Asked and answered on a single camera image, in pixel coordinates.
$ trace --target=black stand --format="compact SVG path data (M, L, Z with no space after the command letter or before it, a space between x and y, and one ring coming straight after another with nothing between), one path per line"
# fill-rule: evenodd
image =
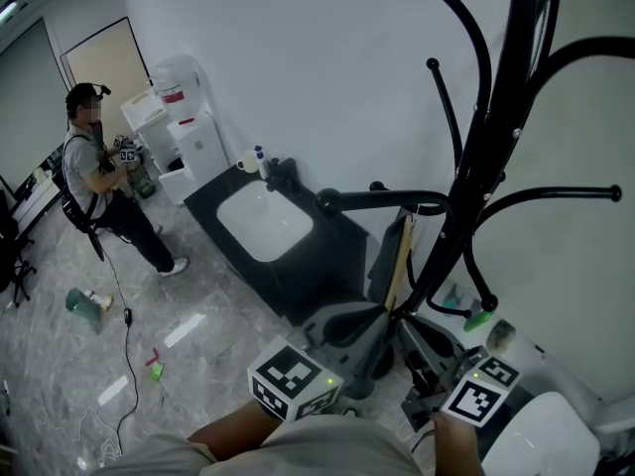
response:
M635 39L584 39L549 55L560 0L511 0L505 42L492 88L489 52L478 25L460 0L444 1L469 34L479 70L478 94L463 149L439 61L429 59L427 62L442 99L453 144L456 174L449 195L426 190L390 191L375 181L370 185L370 192L340 193L328 188L319 192L316 200L317 207L326 214L387 206L402 206L428 216L445 214L433 251L413 283L412 294L394 310L393 321L416 312L424 301L431 308L445 312L432 298L461 256L481 296L482 308L493 311L497 307L498 299L474 261L472 237L485 220L500 210L536 199L580 197L619 201L622 195L617 185L543 187L513 193L487 206L498 184L505 180L505 167L523 134L534 99L547 81L565 66L587 57L635 59ZM539 27L539 41L534 51L534 36ZM445 313L470 316L467 310Z

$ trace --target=faucet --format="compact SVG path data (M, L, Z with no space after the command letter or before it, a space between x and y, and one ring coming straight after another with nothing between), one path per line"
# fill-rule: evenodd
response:
M293 195L300 195L300 178L298 177L298 167L293 159L274 158L269 165L269 176L267 177L267 190L273 192L283 188L289 188Z

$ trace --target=green cup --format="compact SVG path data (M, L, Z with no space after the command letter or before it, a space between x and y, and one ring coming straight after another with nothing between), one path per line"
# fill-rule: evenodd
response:
M72 288L66 295L66 310L88 320L95 329L101 321L101 308L92 299L77 288Z

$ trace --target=desk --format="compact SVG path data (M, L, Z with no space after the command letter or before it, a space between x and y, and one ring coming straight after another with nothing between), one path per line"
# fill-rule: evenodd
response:
M18 237L35 223L40 214L55 200L60 189L51 178L35 187L31 195L13 210L11 216L18 222Z

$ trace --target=forearm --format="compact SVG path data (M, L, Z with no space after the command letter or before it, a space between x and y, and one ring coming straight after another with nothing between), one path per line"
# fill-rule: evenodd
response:
M109 148L108 150L97 152L97 160L100 163L104 163L108 159L112 159L116 155L119 155L119 150L117 150L116 148Z
M435 420L436 476L484 476L478 458L476 433L471 425Z
M116 185L121 179L125 178L127 173L128 172L125 166L111 173L106 173L102 177L99 177L99 180L97 181L97 185L95 185L96 188L94 188L93 190L97 192L98 194L102 195L107 190L109 190L114 185Z
M258 449L282 422L267 416L256 401L204 426L189 437L204 444L217 460L228 460L245 451Z

